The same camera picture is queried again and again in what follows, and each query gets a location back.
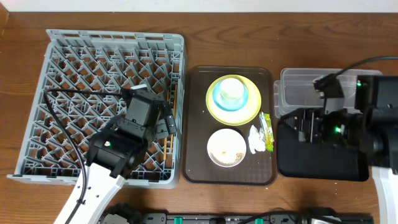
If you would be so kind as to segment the clear plastic bin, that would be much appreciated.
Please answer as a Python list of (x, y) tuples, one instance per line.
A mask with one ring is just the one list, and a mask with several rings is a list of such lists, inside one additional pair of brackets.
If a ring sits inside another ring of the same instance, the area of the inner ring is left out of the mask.
[[(298, 108), (321, 108), (323, 99), (313, 87), (313, 81), (339, 72), (338, 68), (285, 68), (280, 80), (274, 82), (274, 114), (277, 118)], [(344, 108), (357, 113), (354, 108), (358, 75), (382, 75), (379, 70), (353, 69), (338, 76), (344, 96)]]

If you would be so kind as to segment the green snack wrapper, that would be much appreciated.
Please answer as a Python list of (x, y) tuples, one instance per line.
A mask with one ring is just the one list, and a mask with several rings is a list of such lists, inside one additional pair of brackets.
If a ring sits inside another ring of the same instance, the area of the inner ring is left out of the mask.
[(260, 119), (262, 130), (264, 133), (266, 150), (269, 152), (273, 152), (274, 151), (274, 134), (273, 134), (273, 130), (272, 130), (270, 114), (260, 111), (259, 119)]

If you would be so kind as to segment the crumpled white tissue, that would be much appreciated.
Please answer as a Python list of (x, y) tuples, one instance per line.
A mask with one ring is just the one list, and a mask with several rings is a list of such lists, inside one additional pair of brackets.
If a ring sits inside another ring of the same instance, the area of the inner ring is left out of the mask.
[(264, 152), (266, 150), (266, 139), (264, 130), (251, 126), (248, 136), (249, 149), (252, 154), (256, 152)]

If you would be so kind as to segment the light blue saucer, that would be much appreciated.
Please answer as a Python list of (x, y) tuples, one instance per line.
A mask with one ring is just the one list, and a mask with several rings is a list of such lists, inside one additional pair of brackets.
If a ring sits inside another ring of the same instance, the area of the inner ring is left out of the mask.
[(246, 85), (244, 85), (244, 93), (243, 96), (238, 100), (227, 100), (223, 98), (220, 94), (220, 82), (216, 84), (213, 90), (213, 101), (216, 106), (224, 111), (237, 111), (240, 110), (248, 101), (248, 89)]

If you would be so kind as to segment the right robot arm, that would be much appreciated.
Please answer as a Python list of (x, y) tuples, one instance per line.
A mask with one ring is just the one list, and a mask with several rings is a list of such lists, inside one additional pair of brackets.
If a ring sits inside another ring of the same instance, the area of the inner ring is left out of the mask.
[(299, 108), (277, 123), (278, 171), (286, 177), (376, 185), (381, 223), (397, 223), (397, 77), (360, 75), (351, 114), (335, 74), (315, 80), (321, 108)]

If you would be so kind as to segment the grey plastic dish rack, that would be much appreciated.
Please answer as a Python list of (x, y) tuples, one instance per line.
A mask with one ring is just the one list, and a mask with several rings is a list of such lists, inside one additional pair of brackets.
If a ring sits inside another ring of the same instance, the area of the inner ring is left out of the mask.
[[(73, 185), (90, 138), (117, 114), (127, 111), (117, 94), (144, 84), (168, 99), (177, 126), (182, 123), (186, 52), (179, 34), (91, 30), (47, 31), (39, 82), (12, 180), (27, 184)], [(43, 99), (63, 123), (59, 127)], [(63, 130), (70, 131), (68, 140)]]

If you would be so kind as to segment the wooden chopstick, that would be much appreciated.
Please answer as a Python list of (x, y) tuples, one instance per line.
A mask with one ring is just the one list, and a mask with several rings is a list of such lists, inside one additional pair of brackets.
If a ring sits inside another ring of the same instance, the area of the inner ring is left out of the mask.
[[(174, 103), (173, 103), (173, 117), (175, 118), (176, 115), (176, 107), (177, 107), (177, 93), (178, 93), (178, 84), (175, 85), (175, 91), (174, 91)], [(173, 153), (173, 147), (174, 147), (174, 134), (171, 135), (170, 137), (170, 153)]]
[[(169, 99), (170, 99), (170, 93), (167, 90), (166, 102), (169, 103)], [(167, 160), (167, 138), (168, 137), (164, 138), (164, 162), (166, 162)]]

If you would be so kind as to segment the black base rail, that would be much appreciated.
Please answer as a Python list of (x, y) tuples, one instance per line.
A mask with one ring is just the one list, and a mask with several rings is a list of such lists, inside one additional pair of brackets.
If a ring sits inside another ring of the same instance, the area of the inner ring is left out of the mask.
[(207, 223), (253, 223), (253, 224), (312, 224), (312, 223), (346, 223), (374, 224), (372, 216), (363, 214), (339, 214), (332, 208), (309, 208), (304, 212), (293, 212), (275, 208), (258, 215), (201, 215), (201, 214), (167, 214), (140, 213), (126, 204), (117, 204), (101, 216), (99, 224), (207, 224)]

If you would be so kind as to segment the yellow-green plate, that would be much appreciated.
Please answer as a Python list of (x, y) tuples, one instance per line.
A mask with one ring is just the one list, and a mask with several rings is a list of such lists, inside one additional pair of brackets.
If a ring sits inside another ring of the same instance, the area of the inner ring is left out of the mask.
[[(224, 111), (216, 106), (213, 101), (213, 90), (216, 84), (226, 78), (237, 78), (242, 81), (248, 89), (247, 103), (237, 111)], [(250, 122), (261, 109), (261, 94), (257, 86), (248, 78), (241, 75), (225, 75), (216, 79), (206, 92), (206, 106), (208, 111), (217, 121), (230, 126), (240, 126)]]

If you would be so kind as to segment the brown plastic serving tray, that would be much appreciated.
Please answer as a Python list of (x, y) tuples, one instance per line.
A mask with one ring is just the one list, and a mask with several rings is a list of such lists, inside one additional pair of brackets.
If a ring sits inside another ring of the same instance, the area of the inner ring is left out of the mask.
[(198, 184), (270, 185), (277, 176), (276, 152), (247, 152), (234, 167), (216, 165), (207, 153), (210, 136), (225, 124), (208, 111), (205, 95), (210, 85), (224, 75), (242, 75), (258, 87), (261, 111), (273, 114), (273, 77), (260, 67), (194, 67), (188, 71), (183, 104), (182, 175)]

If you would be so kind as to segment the white bowl with food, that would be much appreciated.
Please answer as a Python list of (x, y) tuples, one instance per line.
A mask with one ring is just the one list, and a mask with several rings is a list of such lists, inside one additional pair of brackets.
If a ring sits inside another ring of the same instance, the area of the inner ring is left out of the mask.
[(241, 163), (247, 147), (243, 136), (233, 129), (215, 131), (207, 142), (209, 158), (218, 166), (230, 168)]

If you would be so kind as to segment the white upturned cup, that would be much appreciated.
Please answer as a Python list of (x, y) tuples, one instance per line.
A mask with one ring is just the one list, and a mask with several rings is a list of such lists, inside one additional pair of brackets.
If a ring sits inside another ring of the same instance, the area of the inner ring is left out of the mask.
[(220, 82), (220, 94), (227, 100), (238, 100), (243, 93), (244, 85), (236, 78), (226, 78)]

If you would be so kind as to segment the black plastic waste tray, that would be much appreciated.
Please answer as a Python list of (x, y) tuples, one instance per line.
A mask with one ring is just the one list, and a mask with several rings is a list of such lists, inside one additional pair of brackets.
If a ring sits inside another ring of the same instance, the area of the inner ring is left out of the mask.
[(364, 182), (369, 179), (366, 156), (357, 149), (329, 143), (299, 141), (294, 118), (277, 123), (277, 166), (286, 177)]

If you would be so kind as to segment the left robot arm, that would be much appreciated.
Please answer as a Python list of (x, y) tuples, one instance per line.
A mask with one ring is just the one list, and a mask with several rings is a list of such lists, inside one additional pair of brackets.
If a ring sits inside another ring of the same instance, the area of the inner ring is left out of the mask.
[(133, 98), (89, 141), (86, 161), (56, 223), (97, 223), (152, 143), (176, 133), (169, 103)]

